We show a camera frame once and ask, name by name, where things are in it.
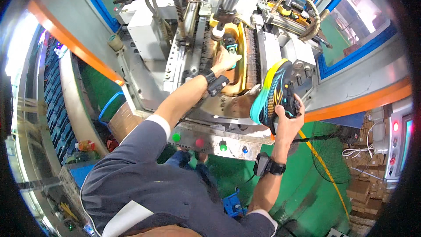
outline person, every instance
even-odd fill
[[[240,58],[241,55],[229,54],[222,47],[211,70],[219,77]],[[275,89],[283,85],[279,77],[270,80]],[[94,229],[102,237],[263,237],[275,234],[278,225],[268,212],[278,197],[282,175],[268,172],[260,177],[248,213],[237,221],[224,213],[220,198],[212,197],[213,183],[205,181],[207,174],[198,176],[200,172],[180,168],[182,157],[157,164],[171,129],[200,100],[207,85],[202,75],[183,84],[89,172],[80,198]],[[284,108],[277,105],[279,97],[264,95],[267,99],[263,101],[262,110],[274,108],[272,111],[279,117],[271,159],[286,164],[290,144],[304,124],[304,105],[295,95],[301,115],[289,119]]]

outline shoe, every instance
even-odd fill
[[[250,109],[250,118],[256,124],[263,124],[269,127],[273,135],[276,134],[273,125],[274,120],[277,117],[275,106],[287,101],[284,92],[290,94],[292,91],[292,94],[294,94],[292,85],[289,85],[291,73],[292,62],[287,59],[281,59],[281,61],[272,66],[267,72],[263,87]]]

